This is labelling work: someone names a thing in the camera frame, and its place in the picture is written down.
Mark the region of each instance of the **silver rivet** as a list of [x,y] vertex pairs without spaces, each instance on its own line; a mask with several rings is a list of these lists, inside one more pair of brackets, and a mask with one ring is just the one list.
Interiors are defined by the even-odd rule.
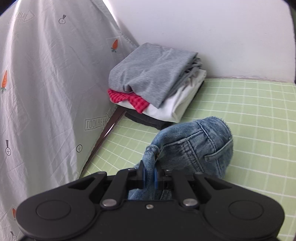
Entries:
[[153,209],[154,206],[153,206],[152,204],[147,204],[147,205],[146,205],[146,208],[147,208],[147,209]]
[[104,201],[102,201],[102,204],[105,206],[105,207],[113,207],[117,204],[116,200],[114,199],[105,199]]
[[186,198],[183,200],[183,204],[187,207],[192,207],[198,204],[198,201],[194,198]]

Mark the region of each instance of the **carrot print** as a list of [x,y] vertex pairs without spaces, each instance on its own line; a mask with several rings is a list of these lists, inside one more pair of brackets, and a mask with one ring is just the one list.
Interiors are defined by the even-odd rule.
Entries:
[[118,39],[114,41],[114,43],[112,44],[112,52],[116,53],[116,49],[118,48]]
[[1,93],[3,93],[4,91],[6,91],[5,87],[7,85],[7,70],[4,74],[4,78],[2,80],[2,84],[1,84]]
[[16,213],[16,210],[13,208],[12,209],[12,214],[13,214],[13,217],[15,218],[15,213]]

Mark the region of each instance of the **red checkered cloth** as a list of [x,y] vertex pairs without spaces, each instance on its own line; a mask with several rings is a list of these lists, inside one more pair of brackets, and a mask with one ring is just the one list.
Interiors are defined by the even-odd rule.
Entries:
[[150,105],[146,100],[141,96],[136,95],[135,93],[121,93],[111,89],[108,89],[108,94],[113,103],[119,103],[123,100],[128,100],[130,104],[136,109],[140,114]]

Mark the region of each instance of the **mattress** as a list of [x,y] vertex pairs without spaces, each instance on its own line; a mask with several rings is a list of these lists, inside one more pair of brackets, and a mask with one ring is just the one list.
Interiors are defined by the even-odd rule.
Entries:
[[[279,238],[296,231],[296,87],[292,83],[206,79],[181,122],[217,116],[229,125],[234,154],[225,180],[278,201],[285,210]],[[158,130],[123,117],[83,176],[114,175],[141,160]]]

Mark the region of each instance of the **blue denim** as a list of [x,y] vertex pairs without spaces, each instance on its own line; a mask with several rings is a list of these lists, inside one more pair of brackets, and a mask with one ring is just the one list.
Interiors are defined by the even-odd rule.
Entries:
[[145,189],[129,192],[130,200],[168,200],[171,192],[154,187],[154,166],[176,169],[185,175],[196,172],[222,178],[233,153],[229,127],[217,117],[180,123],[160,131],[146,147],[143,163],[146,168]]

